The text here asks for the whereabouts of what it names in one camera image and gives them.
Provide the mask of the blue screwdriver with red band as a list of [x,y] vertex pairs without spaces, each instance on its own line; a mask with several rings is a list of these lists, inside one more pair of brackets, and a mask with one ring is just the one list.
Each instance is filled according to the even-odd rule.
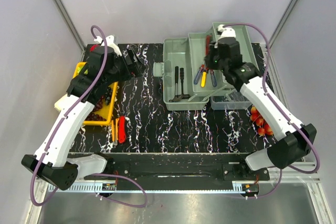
[[193,84],[194,84],[194,85],[197,85],[197,84],[198,84],[198,82],[199,82],[199,80],[200,80],[200,78],[201,78],[203,69],[204,69],[204,64],[202,64],[202,65],[199,67],[199,69],[198,69],[198,71],[197,71],[197,73],[196,73],[196,75],[195,75],[195,77],[194,77],[194,80],[193,80]]

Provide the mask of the yellow handled screwdriver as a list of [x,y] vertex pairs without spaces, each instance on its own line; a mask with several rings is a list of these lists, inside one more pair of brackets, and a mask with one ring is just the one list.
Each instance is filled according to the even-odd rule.
[[207,69],[204,69],[202,72],[202,77],[201,77],[201,87],[204,88],[206,85],[206,78],[207,78]]

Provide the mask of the clear grey plastic toolbox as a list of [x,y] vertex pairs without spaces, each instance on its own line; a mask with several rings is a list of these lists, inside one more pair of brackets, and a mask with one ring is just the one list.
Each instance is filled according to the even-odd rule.
[[169,111],[245,109],[251,102],[243,87],[261,83],[247,27],[214,22],[205,33],[168,38],[163,61],[153,75],[163,80],[163,101]]

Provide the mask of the red utility knife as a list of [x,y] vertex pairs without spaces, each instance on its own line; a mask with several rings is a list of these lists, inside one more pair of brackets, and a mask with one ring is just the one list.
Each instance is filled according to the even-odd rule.
[[125,116],[122,115],[119,117],[119,131],[118,131],[118,142],[120,144],[123,144],[127,138],[125,126],[126,126]]

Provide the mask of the black claw hammer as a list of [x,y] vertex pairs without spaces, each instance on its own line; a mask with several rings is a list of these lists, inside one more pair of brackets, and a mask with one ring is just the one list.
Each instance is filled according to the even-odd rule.
[[184,68],[180,68],[180,81],[181,81],[181,95],[179,96],[179,98],[181,100],[189,99],[190,95],[184,93]]

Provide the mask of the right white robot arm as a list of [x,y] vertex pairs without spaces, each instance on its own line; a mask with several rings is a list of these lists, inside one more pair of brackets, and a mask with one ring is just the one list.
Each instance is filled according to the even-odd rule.
[[219,37],[210,43],[205,64],[210,69],[221,71],[226,82],[256,107],[276,139],[274,145],[245,157],[238,168],[240,176],[250,180],[262,168],[291,167],[310,152],[316,158],[312,172],[317,172],[320,158],[313,146],[317,129],[297,119],[266,84],[266,74],[261,74],[253,63],[243,61],[234,26],[234,23],[217,26]]

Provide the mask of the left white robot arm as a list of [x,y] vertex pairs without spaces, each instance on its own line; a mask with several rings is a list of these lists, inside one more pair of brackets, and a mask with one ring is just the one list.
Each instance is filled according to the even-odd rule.
[[71,145],[85,119],[93,112],[110,85],[142,76],[144,65],[133,50],[124,57],[114,36],[97,37],[87,50],[88,59],[63,96],[59,116],[42,145],[33,155],[26,154],[22,165],[37,177],[66,190],[76,179],[97,174],[112,177],[112,158],[97,153],[69,158]]

